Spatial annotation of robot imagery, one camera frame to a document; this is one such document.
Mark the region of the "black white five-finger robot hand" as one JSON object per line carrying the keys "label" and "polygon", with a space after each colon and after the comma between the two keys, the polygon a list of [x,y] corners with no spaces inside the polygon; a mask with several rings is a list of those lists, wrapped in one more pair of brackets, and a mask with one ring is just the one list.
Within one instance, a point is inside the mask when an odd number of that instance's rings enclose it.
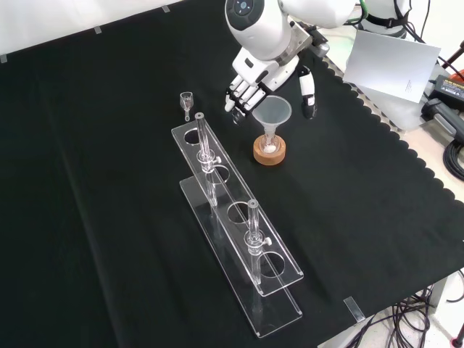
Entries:
{"label": "black white five-finger robot hand", "polygon": [[275,60],[260,61],[241,49],[234,67],[239,71],[225,92],[225,111],[239,124],[259,106],[265,97],[273,95],[292,75],[297,75],[302,95],[302,114],[308,120],[316,115],[315,81],[309,67],[300,62],[300,55],[280,66]]}

